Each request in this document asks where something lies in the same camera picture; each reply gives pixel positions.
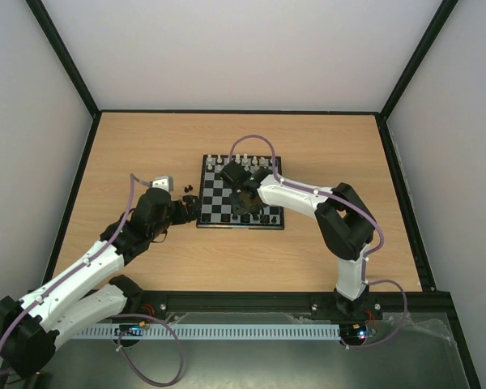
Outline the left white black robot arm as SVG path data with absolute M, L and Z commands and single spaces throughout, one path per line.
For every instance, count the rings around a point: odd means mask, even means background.
M 118 275 L 173 225 L 198 219 L 196 195 L 172 199 L 150 188 L 65 271 L 19 300 L 0 301 L 0 360 L 22 378 L 43 368 L 65 342 L 110 316 L 134 313 L 141 288 Z

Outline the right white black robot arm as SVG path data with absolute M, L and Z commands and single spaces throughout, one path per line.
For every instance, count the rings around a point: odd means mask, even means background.
M 234 160 L 220 176 L 232 190 L 229 198 L 237 215 L 283 207 L 316 220 L 326 247 L 338 259 L 339 312 L 352 318 L 365 308 L 365 264 L 370 254 L 382 248 L 384 236 L 351 186 L 310 186 L 286 179 L 276 168 L 251 173 Z

